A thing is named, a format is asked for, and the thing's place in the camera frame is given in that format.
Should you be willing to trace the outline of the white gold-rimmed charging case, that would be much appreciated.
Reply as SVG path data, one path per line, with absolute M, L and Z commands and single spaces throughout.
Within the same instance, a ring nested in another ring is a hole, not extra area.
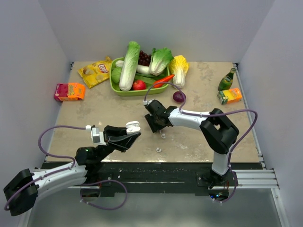
M 128 122 L 126 123 L 125 127 L 127 134 L 137 133 L 141 131 L 140 123 L 138 121 Z

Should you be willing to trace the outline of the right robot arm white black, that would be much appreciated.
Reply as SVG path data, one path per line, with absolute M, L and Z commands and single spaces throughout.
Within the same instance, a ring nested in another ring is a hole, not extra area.
M 156 99 L 144 101 L 143 105 L 148 111 L 145 119 L 153 133 L 173 126 L 201 131 L 214 151 L 212 183 L 221 186 L 228 180 L 229 156 L 239 130 L 220 109 L 215 108 L 211 112 L 185 112 L 176 106 L 165 108 Z

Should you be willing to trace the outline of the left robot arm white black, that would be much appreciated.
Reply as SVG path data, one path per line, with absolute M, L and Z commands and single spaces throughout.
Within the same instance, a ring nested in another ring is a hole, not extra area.
M 36 201 L 70 186 L 91 186 L 98 181 L 98 172 L 104 160 L 114 150 L 126 152 L 141 135 L 138 121 L 125 127 L 106 126 L 103 131 L 95 125 L 83 130 L 91 134 L 95 147 L 82 147 L 75 157 L 64 156 L 70 162 L 48 170 L 24 169 L 3 189 L 7 202 L 4 210 L 12 216 L 21 215 L 33 208 Z

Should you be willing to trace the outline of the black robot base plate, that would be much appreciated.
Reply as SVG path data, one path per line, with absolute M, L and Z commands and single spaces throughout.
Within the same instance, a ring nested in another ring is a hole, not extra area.
M 116 193 L 191 193 L 228 197 L 226 187 L 238 186 L 237 176 L 228 170 L 223 176 L 210 163 L 102 162 L 94 195 L 113 197 Z M 80 185 L 87 195 L 89 186 Z

